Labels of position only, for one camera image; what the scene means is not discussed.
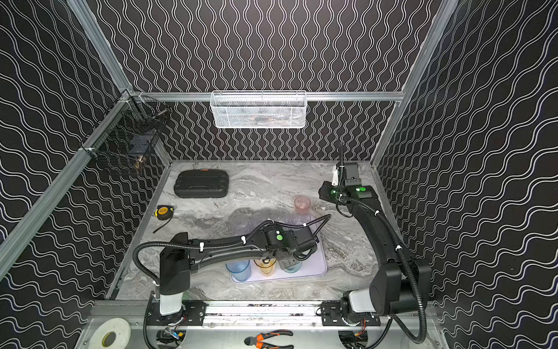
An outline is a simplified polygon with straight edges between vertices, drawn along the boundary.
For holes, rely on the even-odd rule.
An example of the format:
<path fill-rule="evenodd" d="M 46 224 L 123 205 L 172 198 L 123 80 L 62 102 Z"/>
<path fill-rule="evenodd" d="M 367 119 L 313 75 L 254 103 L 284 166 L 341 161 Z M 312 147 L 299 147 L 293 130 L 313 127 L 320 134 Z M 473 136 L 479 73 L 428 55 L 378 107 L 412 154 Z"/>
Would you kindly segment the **lavender plastic tray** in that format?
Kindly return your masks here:
<path fill-rule="evenodd" d="M 302 262 L 302 267 L 297 273 L 285 273 L 283 270 L 280 269 L 279 262 L 276 262 L 276 271 L 273 273 L 272 276 L 264 277 L 260 273 L 260 269 L 255 265 L 254 260 L 264 260 L 270 259 L 269 258 L 249 258 L 244 260 L 249 260 L 251 264 L 251 277 L 246 282 L 260 282 L 265 279 L 295 279 L 295 278 L 302 278 L 302 277 L 309 277 L 309 276 L 322 276 L 327 271 L 325 256 L 323 253 L 323 248 L 319 243 L 319 236 L 316 231 L 321 227 L 323 221 L 312 223 L 315 218 L 311 215 L 298 215 L 298 214 L 291 214 L 286 210 L 263 210 L 255 212 L 253 215 L 248 216 L 244 214 L 238 214 L 235 216 L 247 216 L 250 217 L 251 223 L 249 230 L 246 234 L 241 235 L 248 235 L 250 234 L 260 223 L 266 220 L 272 220 L 274 222 L 279 222 L 279 232 L 274 232 L 273 238 L 276 239 L 280 237 L 279 241 L 286 241 L 286 231 L 290 231 L 293 225 L 306 225 L 310 228 L 312 235 L 314 235 L 314 240 L 318 244 L 317 251 L 308 259 Z M 233 232 L 231 219 L 229 221 L 229 234 L 232 236 L 238 236 Z"/>

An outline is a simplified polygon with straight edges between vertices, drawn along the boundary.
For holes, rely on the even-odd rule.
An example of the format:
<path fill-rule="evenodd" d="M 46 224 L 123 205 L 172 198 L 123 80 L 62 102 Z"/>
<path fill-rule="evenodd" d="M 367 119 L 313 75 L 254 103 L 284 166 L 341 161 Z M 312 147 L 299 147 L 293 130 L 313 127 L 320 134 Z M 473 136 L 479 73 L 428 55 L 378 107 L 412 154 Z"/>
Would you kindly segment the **teal textured plastic cup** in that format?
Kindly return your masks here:
<path fill-rule="evenodd" d="M 280 269 L 285 273 L 297 273 L 302 267 L 302 261 L 296 260 L 294 263 L 291 261 L 280 262 Z"/>

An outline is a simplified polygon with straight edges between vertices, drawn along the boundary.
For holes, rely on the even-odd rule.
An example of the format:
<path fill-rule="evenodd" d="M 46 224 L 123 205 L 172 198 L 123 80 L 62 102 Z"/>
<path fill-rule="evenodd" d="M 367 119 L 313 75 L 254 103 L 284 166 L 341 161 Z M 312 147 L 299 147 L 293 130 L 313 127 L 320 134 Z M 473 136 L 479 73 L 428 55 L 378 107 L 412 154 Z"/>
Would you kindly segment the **small pink plastic cup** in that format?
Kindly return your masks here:
<path fill-rule="evenodd" d="M 298 215 L 309 215 L 311 206 L 312 202 L 306 196 L 297 196 L 294 199 L 294 210 Z"/>

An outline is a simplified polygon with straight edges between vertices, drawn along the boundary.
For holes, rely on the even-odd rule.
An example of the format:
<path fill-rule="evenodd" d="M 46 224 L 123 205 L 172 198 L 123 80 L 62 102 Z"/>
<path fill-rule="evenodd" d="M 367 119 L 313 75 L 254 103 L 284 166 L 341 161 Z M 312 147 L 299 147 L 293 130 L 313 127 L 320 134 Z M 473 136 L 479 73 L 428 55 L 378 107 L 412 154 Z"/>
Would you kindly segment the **tall yellow plastic cup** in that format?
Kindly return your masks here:
<path fill-rule="evenodd" d="M 254 260 L 255 265 L 260 269 L 260 273 L 264 277 L 272 276 L 273 273 L 276 271 L 276 262 L 275 258 L 264 259 L 264 260 Z"/>

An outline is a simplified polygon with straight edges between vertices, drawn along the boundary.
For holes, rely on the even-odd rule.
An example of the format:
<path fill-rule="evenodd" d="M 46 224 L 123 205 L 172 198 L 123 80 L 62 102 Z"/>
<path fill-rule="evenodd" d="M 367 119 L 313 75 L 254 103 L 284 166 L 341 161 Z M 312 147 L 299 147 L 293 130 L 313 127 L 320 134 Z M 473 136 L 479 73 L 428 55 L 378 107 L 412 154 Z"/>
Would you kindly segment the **clear faceted glass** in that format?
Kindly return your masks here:
<path fill-rule="evenodd" d="M 235 216 L 231 219 L 232 229 L 236 235 L 246 234 L 250 227 L 250 217 Z"/>

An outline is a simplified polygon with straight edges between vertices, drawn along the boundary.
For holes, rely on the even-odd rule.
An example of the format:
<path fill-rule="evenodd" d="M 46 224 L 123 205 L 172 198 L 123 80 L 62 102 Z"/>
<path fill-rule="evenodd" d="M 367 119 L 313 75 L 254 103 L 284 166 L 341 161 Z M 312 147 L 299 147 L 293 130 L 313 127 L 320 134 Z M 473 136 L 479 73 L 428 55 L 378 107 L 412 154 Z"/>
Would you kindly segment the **tall blue plastic cup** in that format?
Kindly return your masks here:
<path fill-rule="evenodd" d="M 249 260 L 229 262 L 225 264 L 225 267 L 237 282 L 246 282 L 251 277 Z"/>

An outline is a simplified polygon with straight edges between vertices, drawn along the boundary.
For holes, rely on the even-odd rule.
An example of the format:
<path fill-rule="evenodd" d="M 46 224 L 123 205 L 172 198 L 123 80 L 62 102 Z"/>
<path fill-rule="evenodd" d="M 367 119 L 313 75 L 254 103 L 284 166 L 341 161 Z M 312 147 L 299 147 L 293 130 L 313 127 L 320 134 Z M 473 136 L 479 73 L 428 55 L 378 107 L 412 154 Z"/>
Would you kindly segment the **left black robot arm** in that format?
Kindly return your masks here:
<path fill-rule="evenodd" d="M 302 225 L 265 220 L 244 235 L 218 239 L 191 239 L 179 233 L 171 241 L 148 241 L 135 247 L 135 266 L 150 277 L 158 287 L 158 314 L 175 316 L 183 312 L 183 294 L 190 289 L 190 276 L 215 263 L 244 260 L 275 260 L 291 267 L 309 259 L 318 250 L 318 233 L 331 215 Z M 142 250 L 161 247 L 159 273 L 140 261 Z"/>

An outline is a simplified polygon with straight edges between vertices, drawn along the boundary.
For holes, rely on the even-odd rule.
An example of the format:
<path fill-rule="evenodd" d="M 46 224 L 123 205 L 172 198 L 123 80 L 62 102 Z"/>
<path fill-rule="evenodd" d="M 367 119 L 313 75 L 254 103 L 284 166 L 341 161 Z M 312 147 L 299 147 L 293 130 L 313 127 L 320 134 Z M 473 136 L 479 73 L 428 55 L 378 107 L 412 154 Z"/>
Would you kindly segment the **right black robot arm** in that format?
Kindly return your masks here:
<path fill-rule="evenodd" d="M 427 339 L 427 303 L 432 289 L 432 268 L 405 246 L 387 219 L 379 195 L 362 184 L 359 166 L 344 158 L 344 143 L 339 144 L 339 161 L 331 182 L 323 182 L 320 199 L 336 208 L 347 208 L 341 215 L 356 219 L 368 238 L 379 270 L 368 289 L 349 291 L 341 299 L 346 315 L 375 313 L 387 316 L 388 322 L 376 347 L 396 323 L 405 336 L 417 345 Z"/>

